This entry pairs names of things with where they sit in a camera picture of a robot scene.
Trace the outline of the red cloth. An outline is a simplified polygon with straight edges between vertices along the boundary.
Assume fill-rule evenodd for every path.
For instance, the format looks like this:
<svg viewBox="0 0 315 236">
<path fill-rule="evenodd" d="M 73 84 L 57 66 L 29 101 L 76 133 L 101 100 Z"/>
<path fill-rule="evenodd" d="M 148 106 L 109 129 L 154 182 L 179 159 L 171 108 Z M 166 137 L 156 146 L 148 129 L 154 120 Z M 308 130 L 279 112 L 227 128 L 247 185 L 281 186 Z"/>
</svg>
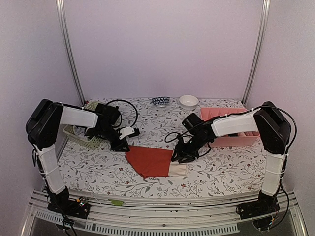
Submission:
<svg viewBox="0 0 315 236">
<path fill-rule="evenodd" d="M 130 146 L 126 153 L 126 160 L 144 179 L 150 177 L 187 177 L 187 164 L 172 162 L 172 154 L 172 150 Z"/>
</svg>

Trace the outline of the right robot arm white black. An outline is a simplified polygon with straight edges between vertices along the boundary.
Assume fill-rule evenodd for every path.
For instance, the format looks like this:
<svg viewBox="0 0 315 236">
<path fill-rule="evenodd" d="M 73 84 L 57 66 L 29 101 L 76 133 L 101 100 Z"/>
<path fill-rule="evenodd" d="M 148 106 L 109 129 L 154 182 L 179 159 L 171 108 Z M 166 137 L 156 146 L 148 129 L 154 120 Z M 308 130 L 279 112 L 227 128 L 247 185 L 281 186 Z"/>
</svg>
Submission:
<svg viewBox="0 0 315 236">
<path fill-rule="evenodd" d="M 178 141 L 171 160 L 179 163 L 192 162 L 199 158 L 199 150 L 215 139 L 241 132 L 258 132 L 266 151 L 264 181 L 254 204 L 258 214 L 265 214 L 276 202 L 286 170 L 288 152 L 297 135 L 295 120 L 276 107 L 272 102 L 264 102 L 251 110 L 216 116 L 203 121 L 195 113 L 182 122 L 191 138 L 185 142 L 184 134 L 177 134 Z"/>
</svg>

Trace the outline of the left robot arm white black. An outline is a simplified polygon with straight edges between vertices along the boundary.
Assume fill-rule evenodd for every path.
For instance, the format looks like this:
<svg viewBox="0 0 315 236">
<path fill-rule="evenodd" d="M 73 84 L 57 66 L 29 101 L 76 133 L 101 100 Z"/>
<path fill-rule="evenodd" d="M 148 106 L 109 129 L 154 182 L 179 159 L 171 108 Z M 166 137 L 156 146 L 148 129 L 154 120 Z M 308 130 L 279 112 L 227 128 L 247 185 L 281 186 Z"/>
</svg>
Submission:
<svg viewBox="0 0 315 236">
<path fill-rule="evenodd" d="M 135 122 L 125 127 L 116 124 L 122 114 L 119 107 L 111 104 L 98 103 L 94 110 L 89 110 L 43 99 L 26 123 L 27 140 L 33 147 L 33 164 L 39 168 L 48 192 L 57 196 L 53 203 L 62 213 L 70 213 L 73 202 L 67 198 L 68 189 L 56 157 L 56 140 L 60 127 L 72 125 L 85 128 L 87 137 L 106 140 L 110 143 L 111 150 L 117 152 L 128 152 L 126 139 L 140 134 Z"/>
</svg>

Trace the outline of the beige perforated plastic basket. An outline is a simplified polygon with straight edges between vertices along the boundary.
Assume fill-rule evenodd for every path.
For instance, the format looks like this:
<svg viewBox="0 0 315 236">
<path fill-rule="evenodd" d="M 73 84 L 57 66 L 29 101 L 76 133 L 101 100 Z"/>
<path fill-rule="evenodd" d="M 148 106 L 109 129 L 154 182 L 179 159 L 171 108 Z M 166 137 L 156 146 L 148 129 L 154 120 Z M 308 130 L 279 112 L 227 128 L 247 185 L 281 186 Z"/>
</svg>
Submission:
<svg viewBox="0 0 315 236">
<path fill-rule="evenodd" d="M 93 135 L 98 120 L 106 120 L 113 127 L 119 118 L 117 108 L 95 103 L 94 110 L 63 105 L 60 124 L 66 124 L 70 139 L 90 149 L 96 149 L 102 138 Z"/>
</svg>

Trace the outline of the floral patterned table mat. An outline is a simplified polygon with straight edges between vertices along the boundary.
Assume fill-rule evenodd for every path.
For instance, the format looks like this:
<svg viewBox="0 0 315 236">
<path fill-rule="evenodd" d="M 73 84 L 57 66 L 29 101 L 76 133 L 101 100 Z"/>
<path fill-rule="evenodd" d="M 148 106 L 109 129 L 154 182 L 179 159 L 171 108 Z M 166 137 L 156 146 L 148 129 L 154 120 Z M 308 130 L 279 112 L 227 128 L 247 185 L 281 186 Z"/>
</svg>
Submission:
<svg viewBox="0 0 315 236">
<path fill-rule="evenodd" d="M 183 133 L 182 120 L 189 115 L 178 98 L 164 108 L 149 98 L 116 101 L 122 113 L 118 123 L 132 123 L 140 135 L 130 145 L 172 150 L 176 133 Z M 185 177 L 142 178 L 123 152 L 113 152 L 107 141 L 90 150 L 68 141 L 59 158 L 60 172 L 71 190 L 136 198 L 203 198 L 257 192 L 265 175 L 266 156 L 261 140 L 251 146 L 204 146 L 201 157 L 188 163 Z"/>
</svg>

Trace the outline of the pink divided organizer tray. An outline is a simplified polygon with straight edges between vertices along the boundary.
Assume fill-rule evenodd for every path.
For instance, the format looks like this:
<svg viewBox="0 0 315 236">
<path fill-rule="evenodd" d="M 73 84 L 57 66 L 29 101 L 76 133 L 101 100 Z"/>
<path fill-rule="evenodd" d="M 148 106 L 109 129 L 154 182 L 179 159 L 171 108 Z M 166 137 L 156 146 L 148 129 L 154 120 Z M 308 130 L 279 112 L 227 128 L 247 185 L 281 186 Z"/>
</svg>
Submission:
<svg viewBox="0 0 315 236">
<path fill-rule="evenodd" d="M 229 115 L 231 113 L 241 113 L 246 111 L 245 108 L 214 108 L 214 107 L 206 107 L 200 109 L 200 118 L 204 121 L 207 121 L 211 118 L 217 116 Z M 251 146 L 254 142 L 260 137 L 239 137 L 237 136 L 228 136 L 225 135 L 223 137 L 216 138 L 210 146 L 214 147 L 229 147 L 229 146 Z"/>
</svg>

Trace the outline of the small white bowl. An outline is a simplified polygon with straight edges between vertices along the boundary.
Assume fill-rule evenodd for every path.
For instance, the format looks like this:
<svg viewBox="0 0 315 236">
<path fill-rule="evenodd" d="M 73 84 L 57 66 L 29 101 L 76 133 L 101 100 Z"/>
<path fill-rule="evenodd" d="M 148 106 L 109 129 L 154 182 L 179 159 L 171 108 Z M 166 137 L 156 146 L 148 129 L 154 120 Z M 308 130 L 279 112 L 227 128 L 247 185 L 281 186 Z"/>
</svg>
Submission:
<svg viewBox="0 0 315 236">
<path fill-rule="evenodd" d="M 179 102 L 184 110 L 191 111 L 197 107 L 199 100 L 192 95 L 183 95 L 179 98 Z"/>
</svg>

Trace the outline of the blue white zigzag bowl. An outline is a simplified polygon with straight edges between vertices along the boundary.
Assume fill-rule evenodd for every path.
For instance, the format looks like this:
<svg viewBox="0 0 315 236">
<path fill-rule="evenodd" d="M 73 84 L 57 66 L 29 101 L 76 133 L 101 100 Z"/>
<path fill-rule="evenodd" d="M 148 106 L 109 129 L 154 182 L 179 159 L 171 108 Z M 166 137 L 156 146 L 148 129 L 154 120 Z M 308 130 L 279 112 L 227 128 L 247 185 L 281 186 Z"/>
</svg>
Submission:
<svg viewBox="0 0 315 236">
<path fill-rule="evenodd" d="M 156 107 L 165 107 L 169 104 L 170 97 L 168 97 L 168 96 L 154 97 L 151 99 L 151 102 Z"/>
</svg>

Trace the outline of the green tape piece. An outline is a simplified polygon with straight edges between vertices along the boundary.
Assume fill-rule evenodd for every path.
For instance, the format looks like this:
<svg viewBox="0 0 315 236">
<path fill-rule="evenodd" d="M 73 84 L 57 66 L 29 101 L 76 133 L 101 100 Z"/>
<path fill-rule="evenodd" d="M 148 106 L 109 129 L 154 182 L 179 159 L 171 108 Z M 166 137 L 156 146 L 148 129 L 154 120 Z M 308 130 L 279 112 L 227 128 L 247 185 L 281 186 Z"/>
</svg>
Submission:
<svg viewBox="0 0 315 236">
<path fill-rule="evenodd" d="M 122 206 L 124 204 L 124 201 L 122 201 L 122 200 L 109 199 L 109 201 L 115 206 Z"/>
</svg>

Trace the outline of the rolled beige cloth in tray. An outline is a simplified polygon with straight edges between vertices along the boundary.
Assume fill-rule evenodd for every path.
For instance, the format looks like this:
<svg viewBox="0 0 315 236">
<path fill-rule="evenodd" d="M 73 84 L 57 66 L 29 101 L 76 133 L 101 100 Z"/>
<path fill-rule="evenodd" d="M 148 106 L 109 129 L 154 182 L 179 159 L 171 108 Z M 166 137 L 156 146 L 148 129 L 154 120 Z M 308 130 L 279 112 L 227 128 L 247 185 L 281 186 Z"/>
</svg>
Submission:
<svg viewBox="0 0 315 236">
<path fill-rule="evenodd" d="M 257 137 L 259 133 L 253 131 L 240 132 L 238 133 L 239 137 Z"/>
</svg>

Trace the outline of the front aluminium rail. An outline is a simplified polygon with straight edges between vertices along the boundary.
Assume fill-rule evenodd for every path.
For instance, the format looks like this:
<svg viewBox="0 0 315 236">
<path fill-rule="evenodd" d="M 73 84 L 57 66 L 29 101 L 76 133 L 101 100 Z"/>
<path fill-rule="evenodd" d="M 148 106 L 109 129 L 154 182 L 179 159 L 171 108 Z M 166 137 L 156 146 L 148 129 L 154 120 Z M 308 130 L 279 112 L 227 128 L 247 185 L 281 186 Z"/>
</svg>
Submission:
<svg viewBox="0 0 315 236">
<path fill-rule="evenodd" d="M 308 236 L 297 198 L 293 192 L 278 194 L 280 213 L 271 229 L 260 231 L 254 219 L 241 219 L 236 213 L 240 203 L 257 199 L 257 193 L 191 199 L 119 197 L 91 192 L 74 191 L 70 197 L 84 196 L 91 204 L 87 219 L 74 218 L 68 233 L 83 232 L 109 236 L 223 236 L 243 234 L 248 224 L 258 236 Z M 124 201 L 113 205 L 109 199 Z"/>
</svg>

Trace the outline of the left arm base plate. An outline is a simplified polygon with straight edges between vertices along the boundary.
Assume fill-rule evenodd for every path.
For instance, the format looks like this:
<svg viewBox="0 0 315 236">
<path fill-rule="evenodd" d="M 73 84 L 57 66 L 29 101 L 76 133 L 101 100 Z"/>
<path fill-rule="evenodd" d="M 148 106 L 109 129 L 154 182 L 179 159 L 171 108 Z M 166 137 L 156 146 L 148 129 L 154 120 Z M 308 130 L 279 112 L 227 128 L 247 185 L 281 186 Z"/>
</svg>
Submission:
<svg viewBox="0 0 315 236">
<path fill-rule="evenodd" d="M 90 213 L 91 205 L 84 203 L 83 205 L 76 201 L 70 200 L 69 198 L 51 199 L 47 209 L 52 212 L 60 213 L 66 216 L 72 216 L 80 219 L 87 219 Z"/>
</svg>

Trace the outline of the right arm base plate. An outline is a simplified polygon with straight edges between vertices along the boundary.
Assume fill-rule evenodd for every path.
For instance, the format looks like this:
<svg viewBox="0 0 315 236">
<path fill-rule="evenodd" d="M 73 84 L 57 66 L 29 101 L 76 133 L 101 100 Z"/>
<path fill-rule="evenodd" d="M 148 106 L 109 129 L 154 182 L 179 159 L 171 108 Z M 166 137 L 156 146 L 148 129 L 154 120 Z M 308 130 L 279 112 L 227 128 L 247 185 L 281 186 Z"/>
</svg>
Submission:
<svg viewBox="0 0 315 236">
<path fill-rule="evenodd" d="M 277 202 L 267 204 L 266 201 L 252 201 L 240 203 L 236 207 L 236 213 L 241 219 L 248 219 L 253 217 L 262 216 L 265 214 L 274 213 L 280 210 L 280 206 Z"/>
</svg>

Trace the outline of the aluminium frame post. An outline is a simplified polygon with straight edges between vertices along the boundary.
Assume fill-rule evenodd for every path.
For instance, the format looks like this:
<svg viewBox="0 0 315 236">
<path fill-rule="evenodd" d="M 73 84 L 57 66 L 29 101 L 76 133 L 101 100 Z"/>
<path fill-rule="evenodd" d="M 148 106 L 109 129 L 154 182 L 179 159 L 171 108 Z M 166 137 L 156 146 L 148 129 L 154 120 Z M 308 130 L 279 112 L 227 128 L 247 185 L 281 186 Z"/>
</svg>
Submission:
<svg viewBox="0 0 315 236">
<path fill-rule="evenodd" d="M 79 80 L 77 67 L 75 64 L 75 59 L 72 51 L 70 36 L 68 32 L 67 27 L 67 21 L 66 21 L 66 14 L 65 14 L 65 8 L 64 8 L 64 1 L 63 0 L 56 0 L 56 7 L 57 7 L 57 14 L 58 14 L 58 20 L 61 28 L 61 33 L 63 37 L 63 42 L 65 46 L 66 56 L 69 63 L 71 75 L 73 78 L 75 90 L 77 92 L 79 101 L 81 104 L 85 104 L 85 97 L 83 93 L 83 89 Z"/>
<path fill-rule="evenodd" d="M 244 106 L 247 105 L 251 89 L 254 84 L 254 79 L 256 75 L 256 71 L 258 68 L 259 64 L 259 59 L 260 59 L 260 54 L 263 48 L 263 42 L 264 42 L 264 37 L 266 34 L 266 29 L 267 29 L 267 24 L 268 24 L 268 17 L 269 17 L 269 11 L 270 11 L 270 0 L 263 0 L 262 1 L 262 10 L 261 10 L 261 16 L 260 16 L 260 22 L 259 22 L 259 28 L 258 28 L 258 36 L 256 40 L 256 45 L 255 45 L 255 50 L 254 50 L 254 55 L 252 59 L 252 64 L 249 72 L 249 76 L 246 82 L 245 90 L 242 96 L 242 104 Z"/>
</svg>

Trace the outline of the right aluminium frame post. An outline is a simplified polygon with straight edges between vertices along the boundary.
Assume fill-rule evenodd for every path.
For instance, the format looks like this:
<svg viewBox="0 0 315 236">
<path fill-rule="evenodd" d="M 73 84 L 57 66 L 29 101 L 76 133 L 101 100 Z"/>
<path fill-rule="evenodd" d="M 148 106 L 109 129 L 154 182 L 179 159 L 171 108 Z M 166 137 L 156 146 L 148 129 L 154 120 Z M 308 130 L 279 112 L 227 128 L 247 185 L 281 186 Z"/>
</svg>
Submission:
<svg viewBox="0 0 315 236">
<path fill-rule="evenodd" d="M 267 29 L 267 24 L 268 24 L 268 17 L 269 17 L 269 11 L 270 11 L 270 0 L 263 0 L 262 1 L 262 10 L 261 10 L 261 16 L 260 16 L 260 22 L 259 22 L 259 28 L 258 28 L 258 36 L 256 40 L 256 45 L 255 45 L 255 50 L 254 50 L 254 55 L 252 59 L 252 64 L 249 72 L 249 76 L 246 82 L 245 90 L 242 96 L 242 104 L 244 106 L 247 105 L 251 89 L 254 84 L 254 79 L 256 75 L 256 71 L 258 68 L 259 64 L 259 59 L 260 59 L 260 54 L 263 48 L 263 42 L 264 42 L 264 37 L 266 34 L 266 29 Z"/>
</svg>

